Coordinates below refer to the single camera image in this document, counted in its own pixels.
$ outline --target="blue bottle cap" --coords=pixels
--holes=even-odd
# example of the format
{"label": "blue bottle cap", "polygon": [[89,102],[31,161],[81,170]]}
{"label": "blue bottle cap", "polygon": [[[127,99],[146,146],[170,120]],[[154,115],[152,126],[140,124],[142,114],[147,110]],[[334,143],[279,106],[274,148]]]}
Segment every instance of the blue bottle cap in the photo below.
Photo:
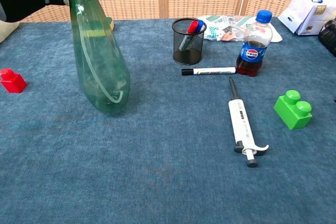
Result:
{"label": "blue bottle cap", "polygon": [[272,19],[272,12],[270,10],[260,10],[257,14],[256,21],[266,24]]}

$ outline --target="plastic bottle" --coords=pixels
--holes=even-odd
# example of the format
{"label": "plastic bottle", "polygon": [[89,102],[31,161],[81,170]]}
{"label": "plastic bottle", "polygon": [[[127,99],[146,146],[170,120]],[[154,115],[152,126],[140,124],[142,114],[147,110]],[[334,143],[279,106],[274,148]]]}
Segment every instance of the plastic bottle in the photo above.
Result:
{"label": "plastic bottle", "polygon": [[271,19],[271,11],[260,10],[256,22],[246,28],[242,50],[237,58],[238,73],[248,76],[258,74],[263,64],[262,58],[273,36],[272,29],[268,25]]}
{"label": "plastic bottle", "polygon": [[114,113],[129,97],[130,74],[98,0],[69,0],[80,88],[99,111]]}

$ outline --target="pencil holder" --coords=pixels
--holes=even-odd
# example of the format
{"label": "pencil holder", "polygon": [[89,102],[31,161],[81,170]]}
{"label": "pencil holder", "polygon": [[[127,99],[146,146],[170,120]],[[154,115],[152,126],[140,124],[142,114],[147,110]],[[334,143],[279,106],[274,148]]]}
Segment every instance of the pencil holder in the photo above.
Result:
{"label": "pencil holder", "polygon": [[192,30],[196,18],[181,18],[173,22],[174,54],[173,59],[183,65],[194,65],[202,59],[202,47],[206,24],[203,23],[199,32],[188,33]]}

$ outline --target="green lego brick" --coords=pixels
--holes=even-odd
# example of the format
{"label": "green lego brick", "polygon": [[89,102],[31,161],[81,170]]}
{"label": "green lego brick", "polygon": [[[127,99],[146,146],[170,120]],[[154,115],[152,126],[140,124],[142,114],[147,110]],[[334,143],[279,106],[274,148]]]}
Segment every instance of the green lego brick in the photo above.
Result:
{"label": "green lego brick", "polygon": [[290,130],[305,127],[312,118],[311,105],[300,99],[301,95],[298,91],[288,90],[274,105],[274,110]]}

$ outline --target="pepsi bottle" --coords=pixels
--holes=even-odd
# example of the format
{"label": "pepsi bottle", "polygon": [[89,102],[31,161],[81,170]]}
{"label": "pepsi bottle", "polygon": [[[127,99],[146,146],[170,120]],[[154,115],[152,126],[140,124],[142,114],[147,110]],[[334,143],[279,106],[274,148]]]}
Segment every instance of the pepsi bottle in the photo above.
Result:
{"label": "pepsi bottle", "polygon": [[237,58],[237,72],[248,76],[258,74],[268,44],[272,40],[272,29],[268,25],[272,12],[260,10],[256,22],[249,25],[244,34],[244,43]]}

